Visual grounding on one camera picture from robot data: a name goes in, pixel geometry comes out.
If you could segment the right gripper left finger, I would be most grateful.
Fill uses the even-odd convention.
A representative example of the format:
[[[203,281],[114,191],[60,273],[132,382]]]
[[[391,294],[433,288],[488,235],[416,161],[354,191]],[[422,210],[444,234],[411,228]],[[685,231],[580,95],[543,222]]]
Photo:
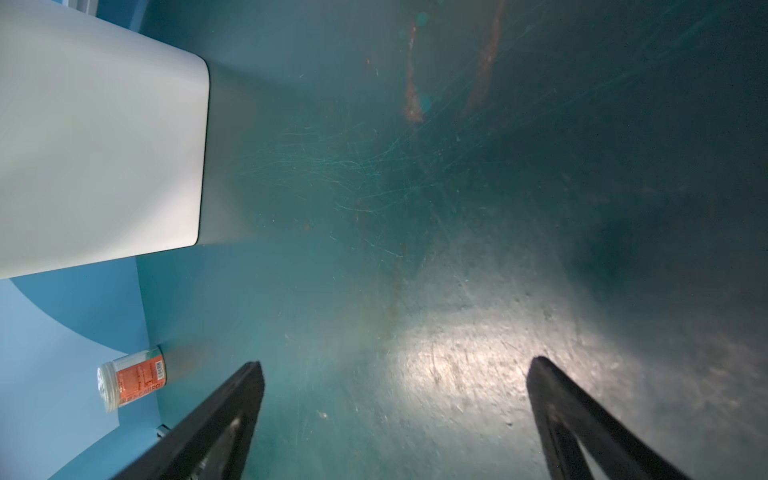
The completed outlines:
[[[247,362],[117,479],[239,479],[254,436],[265,381]]]

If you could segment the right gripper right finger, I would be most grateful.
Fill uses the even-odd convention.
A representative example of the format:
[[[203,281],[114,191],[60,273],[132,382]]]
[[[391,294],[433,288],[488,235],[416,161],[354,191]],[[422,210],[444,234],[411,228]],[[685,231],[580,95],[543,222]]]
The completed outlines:
[[[610,479],[685,479],[565,372],[535,357],[526,387],[542,452],[553,479],[591,479],[588,451]]]

